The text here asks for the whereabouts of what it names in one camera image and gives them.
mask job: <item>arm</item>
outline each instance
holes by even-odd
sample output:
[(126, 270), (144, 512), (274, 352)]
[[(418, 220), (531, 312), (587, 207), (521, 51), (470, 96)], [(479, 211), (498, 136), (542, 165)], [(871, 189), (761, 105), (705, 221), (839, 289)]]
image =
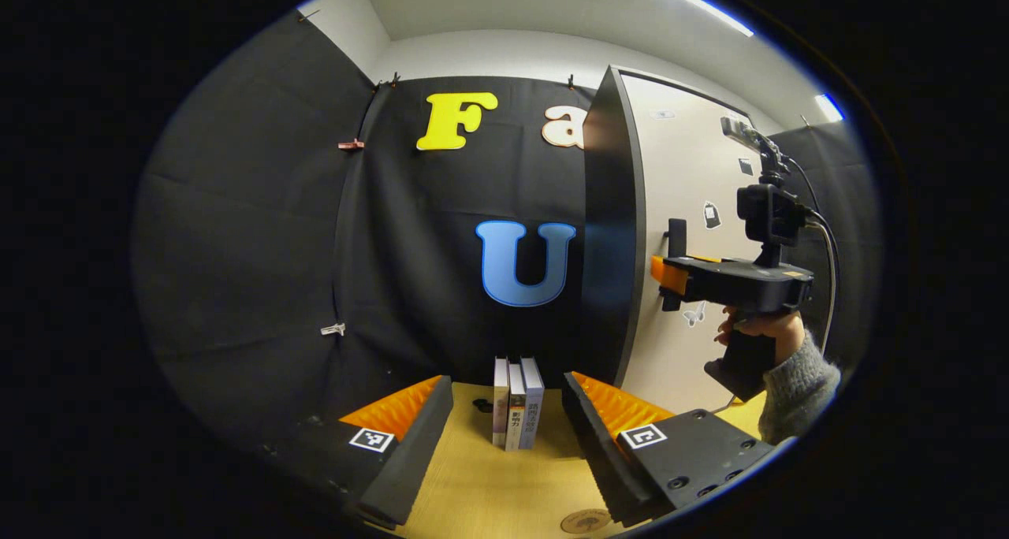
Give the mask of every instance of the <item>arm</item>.
[(724, 310), (730, 317), (718, 327), (721, 333), (715, 340), (727, 344), (734, 326), (750, 336), (775, 339), (775, 366), (764, 372), (767, 402), (758, 427), (761, 438), (778, 444), (804, 432), (826, 409), (840, 383), (840, 371), (823, 359), (799, 313), (759, 316), (736, 325), (735, 311)]

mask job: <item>butterfly sticker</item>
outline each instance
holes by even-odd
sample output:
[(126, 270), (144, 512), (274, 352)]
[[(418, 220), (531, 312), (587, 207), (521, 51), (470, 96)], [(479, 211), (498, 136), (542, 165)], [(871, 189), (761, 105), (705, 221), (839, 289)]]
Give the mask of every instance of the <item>butterfly sticker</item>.
[(697, 305), (696, 311), (683, 311), (683, 317), (687, 319), (687, 324), (693, 328), (695, 324), (704, 320), (704, 306), (707, 301), (701, 301), (700, 305)]

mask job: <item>blue letter u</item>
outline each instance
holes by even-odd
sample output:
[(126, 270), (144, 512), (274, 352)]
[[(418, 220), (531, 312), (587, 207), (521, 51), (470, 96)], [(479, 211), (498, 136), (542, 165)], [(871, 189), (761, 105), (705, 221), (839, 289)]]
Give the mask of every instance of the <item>blue letter u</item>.
[(476, 235), (483, 240), (483, 291), (494, 301), (510, 307), (536, 307), (553, 301), (564, 290), (567, 246), (575, 235), (574, 226), (543, 224), (537, 233), (547, 240), (547, 273), (539, 285), (524, 285), (516, 277), (516, 259), (526, 226), (502, 221), (476, 226)]

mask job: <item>orange foam pad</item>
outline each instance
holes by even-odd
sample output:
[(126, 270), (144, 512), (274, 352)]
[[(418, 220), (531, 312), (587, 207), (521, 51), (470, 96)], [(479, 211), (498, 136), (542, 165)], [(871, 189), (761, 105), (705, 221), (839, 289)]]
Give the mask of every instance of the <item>orange foam pad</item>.
[(592, 402), (595, 413), (599, 414), (602, 424), (606, 426), (609, 436), (614, 441), (621, 431), (669, 419), (673, 416), (673, 413), (661, 407), (638, 399), (625, 391), (618, 390), (588, 375), (577, 373), (577, 371), (572, 371), (571, 375), (581, 386), (588, 400)]
[(393, 433), (403, 442), (417, 415), (421, 412), (428, 396), (435, 389), (441, 375), (435, 375), (420, 384), (389, 394), (380, 400), (340, 418), (340, 421), (361, 428)]
[(684, 295), (687, 292), (687, 272), (667, 265), (659, 255), (652, 255), (652, 277), (659, 285)]

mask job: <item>yellow letter f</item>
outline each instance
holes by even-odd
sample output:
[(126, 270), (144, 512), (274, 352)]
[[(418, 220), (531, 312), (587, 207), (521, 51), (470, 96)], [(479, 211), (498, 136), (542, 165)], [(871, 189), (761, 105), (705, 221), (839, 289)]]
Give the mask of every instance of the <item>yellow letter f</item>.
[[(480, 106), (492, 110), (497, 107), (497, 98), (489, 92), (432, 94), (428, 103), (431, 104), (428, 133), (417, 140), (417, 148), (422, 151), (461, 149), (466, 144), (466, 138), (456, 133), (458, 125), (461, 123), (469, 133), (476, 131), (482, 116)], [(473, 105), (465, 110), (459, 109), (467, 103)]]

